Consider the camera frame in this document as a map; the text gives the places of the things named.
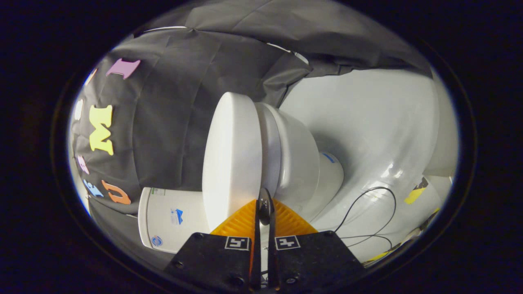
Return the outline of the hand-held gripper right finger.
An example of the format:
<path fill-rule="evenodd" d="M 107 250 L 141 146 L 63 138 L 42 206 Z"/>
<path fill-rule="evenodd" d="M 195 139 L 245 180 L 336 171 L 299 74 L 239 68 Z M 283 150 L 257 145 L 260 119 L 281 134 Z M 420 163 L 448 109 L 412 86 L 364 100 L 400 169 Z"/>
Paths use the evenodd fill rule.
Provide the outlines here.
<path fill-rule="evenodd" d="M 268 225 L 267 286 L 263 293 L 326 293 L 359 280 L 366 269 L 333 231 L 277 236 L 277 211 L 261 190 Z"/>

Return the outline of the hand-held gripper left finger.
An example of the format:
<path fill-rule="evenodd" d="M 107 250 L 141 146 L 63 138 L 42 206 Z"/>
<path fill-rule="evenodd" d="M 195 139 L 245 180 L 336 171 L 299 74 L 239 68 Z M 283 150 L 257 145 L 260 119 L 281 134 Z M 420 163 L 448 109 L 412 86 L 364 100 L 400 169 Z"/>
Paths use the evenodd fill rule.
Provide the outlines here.
<path fill-rule="evenodd" d="M 241 208 L 223 216 L 221 202 L 204 199 L 210 233 L 189 236 L 165 268 L 173 277 L 214 293 L 256 293 L 262 289 L 260 201 L 262 190 Z"/>

